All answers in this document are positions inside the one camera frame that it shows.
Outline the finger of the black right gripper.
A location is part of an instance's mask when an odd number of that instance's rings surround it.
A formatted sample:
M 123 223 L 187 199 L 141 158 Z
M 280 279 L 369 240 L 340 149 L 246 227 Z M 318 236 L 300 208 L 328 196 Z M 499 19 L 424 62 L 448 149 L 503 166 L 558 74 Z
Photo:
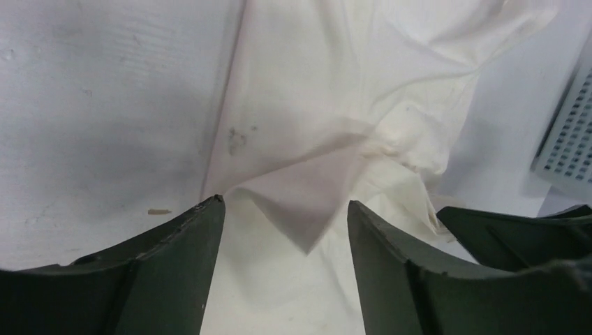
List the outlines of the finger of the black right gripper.
M 538 218 L 458 207 L 445 207 L 436 216 L 486 267 L 516 272 L 591 254 L 591 208 L 587 205 Z

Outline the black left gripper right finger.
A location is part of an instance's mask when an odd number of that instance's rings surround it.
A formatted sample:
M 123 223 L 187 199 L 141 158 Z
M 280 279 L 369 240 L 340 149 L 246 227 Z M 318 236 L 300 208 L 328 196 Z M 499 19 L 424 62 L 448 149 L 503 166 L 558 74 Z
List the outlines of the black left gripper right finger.
M 591 254 L 504 271 L 445 253 L 361 202 L 348 232 L 368 334 L 590 334 Z

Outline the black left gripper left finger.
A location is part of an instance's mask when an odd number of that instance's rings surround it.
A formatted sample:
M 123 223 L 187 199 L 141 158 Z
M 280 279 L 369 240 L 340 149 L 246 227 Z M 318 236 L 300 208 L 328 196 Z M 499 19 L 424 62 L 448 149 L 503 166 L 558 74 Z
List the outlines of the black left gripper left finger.
M 1 271 L 2 334 L 199 334 L 225 220 L 220 195 L 69 265 Z

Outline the white t shirt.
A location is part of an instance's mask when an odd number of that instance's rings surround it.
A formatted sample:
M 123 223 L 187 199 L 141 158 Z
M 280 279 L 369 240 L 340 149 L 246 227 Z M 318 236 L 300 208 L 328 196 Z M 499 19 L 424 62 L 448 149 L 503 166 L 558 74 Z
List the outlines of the white t shirt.
M 363 334 L 350 200 L 445 236 L 483 67 L 558 1 L 247 1 L 205 192 L 226 215 L 203 334 Z

